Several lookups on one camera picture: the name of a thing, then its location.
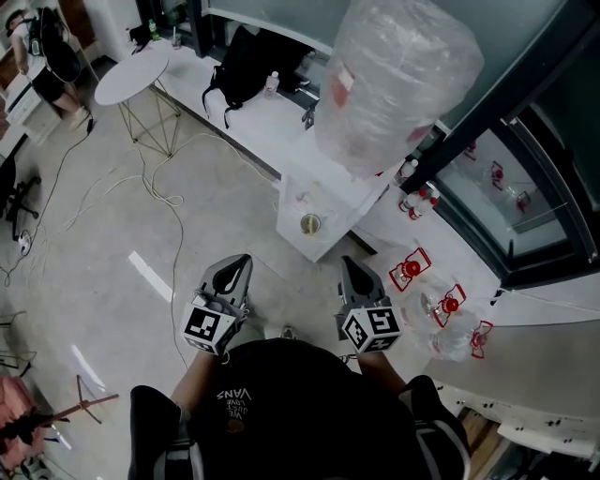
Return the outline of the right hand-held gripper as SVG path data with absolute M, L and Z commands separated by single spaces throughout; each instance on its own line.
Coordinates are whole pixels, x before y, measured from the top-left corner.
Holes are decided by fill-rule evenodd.
M 349 340 L 356 353 L 389 350 L 402 332 L 380 277 L 364 262 L 344 255 L 337 289 L 342 302 L 335 315 L 338 338 Z

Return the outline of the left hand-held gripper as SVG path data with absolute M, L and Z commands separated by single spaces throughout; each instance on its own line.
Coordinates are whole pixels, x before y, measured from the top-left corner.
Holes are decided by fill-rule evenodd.
M 217 356 L 225 353 L 248 318 L 252 270 L 249 254 L 226 257 L 206 269 L 180 323 L 180 336 L 189 346 Z

